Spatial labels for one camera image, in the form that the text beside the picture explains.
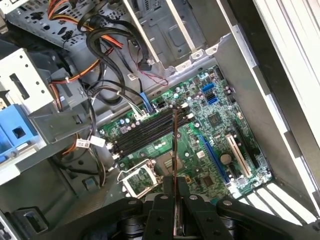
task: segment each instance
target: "metal frame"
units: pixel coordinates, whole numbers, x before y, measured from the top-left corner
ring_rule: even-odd
[[[283,112],[291,112],[286,114],[287,122],[303,153],[303,164],[309,168],[308,174],[313,175],[309,189],[318,201],[320,128],[315,98],[320,90],[319,1],[254,0],[254,4],[293,89],[293,93],[287,96],[290,103],[282,100],[279,104]],[[283,86],[278,85],[278,92],[284,93]],[[299,114],[291,110],[293,97],[300,105]]]
[[[146,159],[139,163],[138,165],[130,168],[128,171],[121,171],[117,177],[117,184],[123,183],[123,186],[128,191],[131,197],[133,198],[141,198],[144,195],[146,195],[149,191],[154,189],[156,186],[158,186],[161,181],[159,180],[158,176],[155,174],[153,167],[154,167],[154,160]],[[132,178],[133,176],[139,174],[140,170],[144,169],[148,175],[150,176],[152,180],[152,185],[146,187],[142,192],[139,192],[138,194],[133,190],[128,180]],[[129,175],[125,176],[124,178],[120,179],[123,174],[130,173]]]
[[[12,103],[21,105],[28,115],[54,101],[25,49],[21,48],[0,60],[0,66],[2,90],[9,90],[7,95]],[[29,98],[22,98],[19,89],[10,79],[12,74],[19,78]]]
[[[0,13],[8,14],[28,1],[29,0],[2,0],[0,1]]]
[[[289,143],[285,133],[288,131],[287,128],[284,129],[284,126],[286,126],[286,124],[284,123],[284,120],[282,118],[280,118],[281,114],[280,111],[278,110],[278,108],[276,107],[277,105],[275,105],[275,103],[277,102],[274,97],[270,94],[270,90],[267,90],[267,84],[265,83],[265,80],[262,78],[262,73],[260,71],[260,69],[256,68],[257,62],[253,56],[253,54],[251,53],[251,49],[248,45],[248,43],[245,41],[242,31],[239,28],[239,25],[236,21],[236,18],[230,8],[230,5],[228,3],[226,3],[226,1],[224,0],[217,0],[217,3],[222,11],[222,14],[231,30],[231,33],[233,34],[238,47],[245,59],[246,64],[248,65],[250,72],[252,74],[252,76],[255,79],[255,82],[261,92],[261,95],[273,117],[273,119],[275,119],[275,124],[281,134],[282,140],[285,143],[287,150],[292,158],[292,163],[296,166],[296,169],[298,170],[300,177],[302,178],[302,181],[306,187],[306,190],[309,194],[310,199],[313,202],[313,205],[317,211],[317,213],[320,215],[320,208],[315,200],[315,197],[313,196],[313,191],[312,188],[310,188],[310,183],[312,182],[312,178],[310,175],[306,174],[309,170],[306,168],[305,165],[300,164],[301,161],[301,157],[298,157],[295,155],[295,149],[293,148],[293,146]]]

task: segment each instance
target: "green motherboard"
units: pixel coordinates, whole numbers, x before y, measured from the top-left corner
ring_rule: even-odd
[[[191,193],[207,195],[215,202],[225,195],[239,198],[271,180],[268,164],[233,96],[233,89],[217,65],[172,87],[151,100],[150,105],[153,108],[150,113],[144,105],[140,106],[146,112],[144,119],[137,120],[130,111],[99,130],[107,142],[117,143],[132,131],[139,135],[137,129],[143,129],[144,124],[159,122],[159,130],[147,131],[154,131],[155,138],[146,138],[150,141],[140,149],[117,159],[121,170],[152,159],[158,176],[172,174],[172,128],[159,138],[157,134],[165,129],[161,116],[171,108],[187,105],[184,112],[189,120],[178,129],[177,168],[178,175],[186,178]],[[126,142],[134,146],[140,141],[138,137],[132,134]],[[152,181],[141,171],[130,178],[129,184],[134,191],[141,192]],[[161,192],[159,188],[161,185],[152,191]]]

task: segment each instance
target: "blue pcie slot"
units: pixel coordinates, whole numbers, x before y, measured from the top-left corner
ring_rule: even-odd
[[[210,89],[213,89],[216,85],[214,83],[209,83],[202,88],[202,92],[206,93]]]
[[[228,184],[230,182],[229,177],[227,176],[224,167],[222,166],[222,163],[220,162],[219,158],[217,157],[213,147],[210,145],[210,143],[205,139],[204,136],[198,135],[198,138],[203,142],[205,149],[210,155],[210,158],[212,162],[215,164],[216,168],[218,169],[219,174],[223,178],[223,181],[225,184]]]

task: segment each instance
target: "chip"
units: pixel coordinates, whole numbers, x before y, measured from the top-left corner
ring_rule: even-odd
[[[210,176],[205,176],[202,179],[207,187],[210,187],[214,184]]]
[[[202,101],[202,102],[201,102],[201,106],[202,106],[202,107],[207,106],[207,102],[206,102],[206,101]]]
[[[176,156],[177,161],[177,170],[180,170],[184,167],[179,156]],[[172,174],[172,151],[167,152],[156,159],[157,165],[161,168],[163,175],[167,176]]]
[[[192,180],[191,180],[191,178],[189,176],[185,176],[185,181],[186,181],[187,184],[192,182]]]
[[[208,116],[208,120],[213,128],[220,125],[222,123],[220,114],[218,112],[214,113],[213,115]]]
[[[198,112],[200,109],[201,109],[201,108],[200,108],[199,106],[195,106],[195,107],[194,107],[194,110],[195,110],[196,112]]]
[[[198,157],[199,159],[201,159],[201,158],[203,158],[206,154],[205,154],[204,151],[199,151],[199,152],[196,153],[196,155],[197,155],[197,157]]]

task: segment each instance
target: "black cable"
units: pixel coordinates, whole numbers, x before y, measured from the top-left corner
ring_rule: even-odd
[[[108,0],[101,0],[100,3],[98,3],[92,9],[90,9],[86,14],[84,14],[76,26],[78,31],[83,33],[81,28],[85,24],[85,22],[89,20],[93,15],[97,14],[107,3],[108,3]]]
[[[91,118],[91,124],[92,124],[92,130],[90,135],[92,135],[92,134],[95,134],[95,132],[97,131],[97,119],[96,119],[94,106],[91,104],[91,100],[88,100],[88,106],[89,106],[89,112],[90,112],[90,118]]]
[[[129,30],[129,32],[132,34],[133,38],[136,40],[137,44],[139,45],[139,48],[141,49],[142,52],[142,59],[138,63],[138,67],[141,71],[150,71],[151,66],[148,64],[148,59],[149,59],[149,49],[147,47],[146,42],[144,41],[143,37],[141,36],[139,30],[132,25],[130,22],[119,20],[119,19],[111,19],[108,16],[104,15],[97,15],[96,17],[100,17],[105,19],[107,22],[112,23],[112,24],[118,24],[122,25],[125,28]]]
[[[70,166],[66,166],[63,163],[59,162],[56,157],[50,157],[49,158],[58,168],[62,170],[69,170],[70,172],[77,173],[77,174],[86,174],[86,175],[95,175],[99,176],[99,173],[96,171],[89,171],[85,169],[78,169],[78,168],[72,168]]]
[[[123,65],[125,66],[125,68],[130,72],[130,73],[134,73],[134,71],[131,69],[131,67],[129,66],[127,60],[125,59],[125,56],[123,55],[123,53],[118,49],[118,48],[114,48],[113,49],[115,51],[115,53],[118,55],[119,59],[121,60],[121,62],[123,63]],[[139,81],[139,86],[140,86],[140,93],[142,93],[144,91],[143,85],[142,85],[142,81],[140,78],[138,78]]]

